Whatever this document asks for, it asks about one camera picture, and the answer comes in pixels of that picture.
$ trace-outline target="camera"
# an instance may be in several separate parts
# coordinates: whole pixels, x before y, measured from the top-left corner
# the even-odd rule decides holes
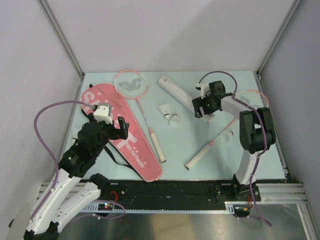
[[[203,83],[196,89],[201,90],[201,96],[192,100],[194,116],[202,118],[201,108],[205,115],[210,115],[221,109],[221,99],[232,96],[232,93],[226,93],[225,85],[222,81],[214,81],[209,84]]]

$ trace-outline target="shuttlecock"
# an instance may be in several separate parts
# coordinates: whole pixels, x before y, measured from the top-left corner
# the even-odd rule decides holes
[[[160,105],[159,109],[163,113],[163,115],[164,115],[164,117],[166,119],[168,119],[170,117],[170,115],[169,115],[170,109],[169,109],[169,104],[168,103],[164,103],[164,104]]]
[[[180,123],[181,123],[180,117],[178,116],[178,114],[174,113],[172,115],[172,118],[170,119],[169,125],[171,127],[178,127]]]
[[[219,136],[219,139],[224,143],[224,144],[228,144],[231,141],[231,138],[233,137],[234,132],[233,131],[227,131],[222,133]]]

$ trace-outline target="metal frame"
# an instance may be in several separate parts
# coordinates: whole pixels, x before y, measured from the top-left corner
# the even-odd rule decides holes
[[[75,68],[75,70],[77,71],[80,79],[83,80],[85,74],[82,71],[66,37],[64,36],[63,31],[60,28],[48,2],[46,0],[37,0],[37,1],[39,3],[39,6],[42,9],[44,15],[46,16],[48,22],[50,23],[54,33],[56,34],[62,48],[64,49],[64,51],[66,53],[66,55],[70,59],[72,65]],[[279,43],[283,39],[283,36],[287,32],[289,26],[293,22],[295,16],[297,15],[297,12],[299,11],[299,9],[301,8],[301,6],[303,5],[304,2],[305,2],[305,0],[295,0],[294,1],[294,3],[292,4],[290,10],[288,11],[288,13],[285,17],[283,23],[281,24],[270,48],[268,49],[265,57],[263,58],[261,65],[258,68],[256,82],[257,82],[257,86],[258,86],[259,90],[263,93],[265,91],[264,91],[263,84],[261,82],[261,73],[266,68],[266,65],[268,64],[269,60],[273,56],[273,53],[276,51]],[[82,87],[82,82],[78,86],[78,89],[77,89],[77,92],[75,95],[75,99],[79,98],[81,87]],[[63,149],[66,145],[66,138],[67,138],[67,135],[68,135],[70,128],[71,128],[71,123],[72,123],[72,119],[75,114],[75,110],[76,110],[76,106],[74,105],[74,106],[72,106],[72,109],[70,111],[69,121],[65,127],[63,139],[62,139],[62,142],[59,147],[59,157],[61,157]],[[277,128],[276,128],[275,132],[276,132],[277,139],[280,139],[279,134],[277,132]],[[280,155],[280,159],[282,161],[282,165],[284,167],[284,173],[285,173],[286,177],[291,178],[290,172],[286,172],[287,163],[286,163],[286,158],[283,153],[283,148],[281,146],[280,140],[277,140],[276,146],[277,146],[278,153]],[[82,189],[84,184],[85,183],[77,184],[72,189],[72,191],[68,194],[68,196],[66,197],[66,200],[71,198],[74,194],[76,194],[76,192],[78,192],[80,189]],[[300,214],[300,218],[301,218],[304,230],[305,230],[305,234],[307,236],[307,239],[308,240],[320,239],[319,229],[316,224],[313,213],[311,211],[311,206],[309,204],[308,196],[306,194],[303,183],[257,183],[257,185],[260,189],[260,195],[261,195],[261,202],[259,202],[258,204],[264,204],[264,205],[265,204],[267,204],[267,205],[269,205],[269,204],[296,204],[298,211],[299,211],[299,214]],[[42,184],[41,189],[38,194],[38,197],[41,196],[41,194],[43,193],[44,189],[47,186],[48,186],[48,183]],[[227,207],[227,211],[223,212],[223,213],[233,214],[234,213],[233,212],[234,211],[233,210],[234,202],[225,202],[225,204]],[[94,206],[88,205],[86,208],[83,209],[82,212],[92,211],[93,208],[94,208]],[[136,213],[136,212],[137,213],[144,213],[144,211],[140,211],[140,210],[134,211],[134,209],[130,210],[129,212],[130,213]],[[204,211],[203,213],[219,213],[219,214],[221,214],[221,212],[215,212],[215,211],[213,211],[213,212],[212,211],[208,211],[208,212]]]

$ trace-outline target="light blue tabletop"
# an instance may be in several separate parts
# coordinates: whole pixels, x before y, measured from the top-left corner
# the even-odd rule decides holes
[[[233,120],[233,116],[227,112],[215,112],[214,119],[206,124],[194,117],[189,109],[184,107],[173,96],[158,85],[158,80],[163,75],[167,76],[182,89],[192,95],[200,96],[200,91],[195,89],[199,79],[206,71],[181,71],[181,72],[142,72],[146,78],[149,90],[140,99],[145,110],[146,117],[153,128],[167,162],[162,164],[163,175],[161,180],[230,180],[236,173],[243,149],[239,141],[239,121],[230,128],[235,135],[228,144],[217,141],[206,155],[190,170],[184,165],[208,142],[212,141]],[[246,89],[257,89],[257,84],[252,71],[229,71],[238,82],[237,93]],[[81,93],[89,88],[89,84],[113,83],[116,72],[87,73],[84,78]],[[222,81],[226,92],[234,91],[233,80],[224,74],[216,73],[208,75],[204,83]],[[148,134],[148,128],[135,100],[127,101],[137,121],[140,123],[151,147],[152,142]],[[169,120],[165,119],[158,107],[163,102],[170,106],[172,113],[177,113],[181,120],[180,127],[169,126]],[[80,129],[87,122],[87,118],[81,113],[78,105],[71,129]],[[66,149],[72,145],[72,133],[69,133]],[[110,147],[115,158],[120,163],[125,161],[116,151]],[[98,157],[96,164],[87,172],[84,178],[92,174],[100,173],[113,180],[140,180],[141,178],[131,169],[115,164],[105,151]],[[257,179],[283,179],[285,178],[281,161],[275,145],[272,145],[260,161],[256,172]]]

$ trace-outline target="shuttlecock cork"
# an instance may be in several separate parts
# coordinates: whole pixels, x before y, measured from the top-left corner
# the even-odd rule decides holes
[[[174,113],[172,115],[172,118],[170,119],[169,125],[171,127],[178,127],[180,123],[181,123],[180,117],[178,116],[178,114]]]
[[[164,103],[164,104],[160,105],[159,109],[166,119],[170,118],[170,109],[169,109],[168,103]]]

